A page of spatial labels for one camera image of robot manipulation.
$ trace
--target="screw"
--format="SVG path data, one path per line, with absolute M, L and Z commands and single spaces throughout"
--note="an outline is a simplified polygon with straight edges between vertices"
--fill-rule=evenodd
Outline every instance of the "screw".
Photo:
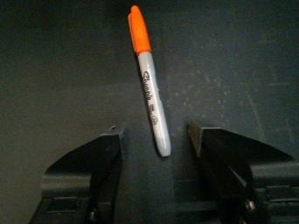
M 252 200 L 246 200 L 246 209 L 248 212 L 254 212 L 256 210 L 256 205 Z

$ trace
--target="sharpie marker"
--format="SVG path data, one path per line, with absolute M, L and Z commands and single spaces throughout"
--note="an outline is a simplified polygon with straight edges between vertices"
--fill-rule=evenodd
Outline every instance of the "sharpie marker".
M 141 78 L 144 83 L 144 96 L 147 99 L 148 113 L 153 125 L 153 137 L 157 150 L 163 157 L 171 155 L 171 140 L 164 119 L 164 106 L 159 96 L 159 89 L 155 81 L 155 63 L 151 54 L 149 40 L 145 30 L 145 21 L 136 6 L 131 8 L 128 25 L 135 53 L 137 56 Z

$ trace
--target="orange cap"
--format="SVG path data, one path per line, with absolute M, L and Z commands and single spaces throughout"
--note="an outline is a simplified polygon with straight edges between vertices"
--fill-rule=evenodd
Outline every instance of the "orange cap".
M 137 6 L 132 6 L 131 8 L 131 13 L 128 14 L 128 26 L 136 55 L 140 53 L 149 53 L 152 49 L 145 30 L 145 21 Z

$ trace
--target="marker barrel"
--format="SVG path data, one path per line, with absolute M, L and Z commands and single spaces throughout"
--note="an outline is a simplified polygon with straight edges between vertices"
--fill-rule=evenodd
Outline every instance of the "marker barrel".
M 157 150 L 163 157 L 171 155 L 171 140 L 164 119 L 164 106 L 160 100 L 159 88 L 155 80 L 155 63 L 149 52 L 143 52 L 137 56 L 144 84 L 144 97 L 147 99 L 148 113 L 153 126 L 153 137 Z

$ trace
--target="dark gray background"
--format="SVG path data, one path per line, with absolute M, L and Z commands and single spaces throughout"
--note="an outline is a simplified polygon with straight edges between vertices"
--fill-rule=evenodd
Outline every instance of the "dark gray background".
M 172 137 L 160 159 L 127 15 L 144 13 Z M 299 158 L 298 1 L 1 1 L 0 223 L 28 223 L 59 157 L 128 122 L 116 223 L 178 223 L 200 119 Z

